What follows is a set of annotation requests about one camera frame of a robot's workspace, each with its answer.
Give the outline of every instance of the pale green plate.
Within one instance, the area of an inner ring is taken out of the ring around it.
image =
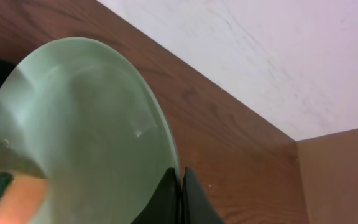
[[[31,223],[130,223],[175,143],[157,100],[122,55],[72,37],[27,56],[0,90],[0,170],[46,177]]]

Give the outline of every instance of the brown panel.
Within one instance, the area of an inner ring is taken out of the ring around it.
[[[0,0],[0,58],[91,37],[146,79],[191,166],[228,223],[307,223],[295,142],[169,51],[92,0]]]
[[[358,223],[358,129],[298,149],[310,223]]]

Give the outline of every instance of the wood grain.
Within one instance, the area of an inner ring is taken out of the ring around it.
[[[0,0],[0,58],[17,63],[62,37],[100,40],[146,79],[227,223],[307,223],[295,142],[93,0]]]
[[[298,148],[310,223],[358,223],[358,129]]]

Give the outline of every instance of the white wall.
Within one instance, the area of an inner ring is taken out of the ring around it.
[[[358,128],[358,0],[99,0],[294,140]]]

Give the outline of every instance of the wooden table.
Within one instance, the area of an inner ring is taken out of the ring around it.
[[[20,62],[51,40],[81,36],[143,75],[227,223],[307,223],[295,142],[95,0],[0,0],[0,58]]]

